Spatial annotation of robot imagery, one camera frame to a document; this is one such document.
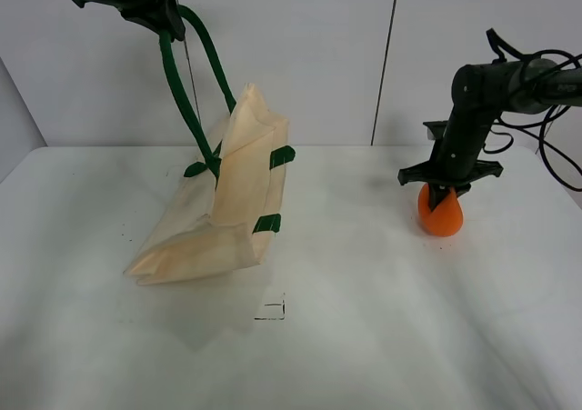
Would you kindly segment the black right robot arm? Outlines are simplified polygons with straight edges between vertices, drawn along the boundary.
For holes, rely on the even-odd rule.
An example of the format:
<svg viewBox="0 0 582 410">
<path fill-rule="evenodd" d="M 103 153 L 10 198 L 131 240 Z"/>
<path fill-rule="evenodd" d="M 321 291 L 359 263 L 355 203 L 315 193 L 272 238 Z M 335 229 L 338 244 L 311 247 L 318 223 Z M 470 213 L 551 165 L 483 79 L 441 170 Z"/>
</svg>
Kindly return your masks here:
<svg viewBox="0 0 582 410">
<path fill-rule="evenodd" d="M 424 123 L 434 141 L 429 159 L 397 176 L 401 185 L 427 184 L 430 211 L 449 195 L 466 193 L 481 178 L 501 176 L 500 163 L 478 157 L 502 114 L 537 115 L 555 105 L 580 106 L 581 67 L 569 69 L 538 57 L 465 65 L 454 76 L 451 96 L 449 118 Z"/>
</svg>

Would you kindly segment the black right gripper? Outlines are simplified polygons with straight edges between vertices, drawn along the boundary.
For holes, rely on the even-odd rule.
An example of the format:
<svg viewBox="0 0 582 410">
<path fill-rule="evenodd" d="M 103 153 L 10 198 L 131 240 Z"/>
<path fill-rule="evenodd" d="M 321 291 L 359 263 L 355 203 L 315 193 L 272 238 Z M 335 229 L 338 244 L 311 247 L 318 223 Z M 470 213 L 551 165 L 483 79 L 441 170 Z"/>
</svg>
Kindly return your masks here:
<svg viewBox="0 0 582 410">
<path fill-rule="evenodd" d="M 486 176 L 500 177 L 502 165 L 479 160 L 491 125 L 450 121 L 429 121 L 423 125 L 434 145 L 427 161 L 402 168 L 397 180 L 401 185 L 427 183 L 428 208 L 433 212 L 450 194 L 450 188 L 466 191 Z"/>
</svg>

